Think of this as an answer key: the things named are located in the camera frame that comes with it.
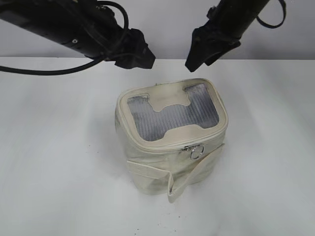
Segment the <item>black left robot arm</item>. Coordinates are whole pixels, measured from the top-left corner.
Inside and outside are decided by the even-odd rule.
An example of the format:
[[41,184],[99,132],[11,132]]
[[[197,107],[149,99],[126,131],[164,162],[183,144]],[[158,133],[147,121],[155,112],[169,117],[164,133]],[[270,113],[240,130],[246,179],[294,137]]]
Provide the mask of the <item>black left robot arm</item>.
[[138,29],[129,28],[126,10],[108,0],[2,0],[0,18],[77,51],[92,61],[71,69],[39,71],[2,66],[3,72],[65,75],[113,61],[123,69],[151,69],[155,55]]

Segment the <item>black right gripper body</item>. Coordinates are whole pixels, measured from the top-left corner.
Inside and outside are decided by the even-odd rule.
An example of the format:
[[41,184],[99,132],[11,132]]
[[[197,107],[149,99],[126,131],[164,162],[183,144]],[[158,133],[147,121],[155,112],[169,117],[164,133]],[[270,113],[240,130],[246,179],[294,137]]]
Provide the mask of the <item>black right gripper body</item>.
[[223,33],[211,23],[195,28],[185,66],[190,72],[202,64],[210,66],[220,57],[241,45],[240,39]]

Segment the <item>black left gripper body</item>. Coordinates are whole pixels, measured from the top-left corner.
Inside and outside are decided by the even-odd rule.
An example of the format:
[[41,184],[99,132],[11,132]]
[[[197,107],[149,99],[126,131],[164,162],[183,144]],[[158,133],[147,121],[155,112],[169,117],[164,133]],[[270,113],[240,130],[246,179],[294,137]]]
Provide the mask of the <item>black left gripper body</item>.
[[123,69],[152,69],[155,55],[149,49],[144,34],[138,29],[129,29],[120,49],[108,58]]

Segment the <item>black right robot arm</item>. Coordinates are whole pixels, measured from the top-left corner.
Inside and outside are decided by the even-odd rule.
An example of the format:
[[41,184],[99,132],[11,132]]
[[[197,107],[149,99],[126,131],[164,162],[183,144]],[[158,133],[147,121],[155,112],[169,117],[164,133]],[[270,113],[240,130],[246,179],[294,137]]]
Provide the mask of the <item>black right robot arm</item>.
[[213,64],[241,45],[241,37],[267,0],[221,0],[209,9],[208,21],[192,32],[190,51],[185,63],[190,72],[202,64]]

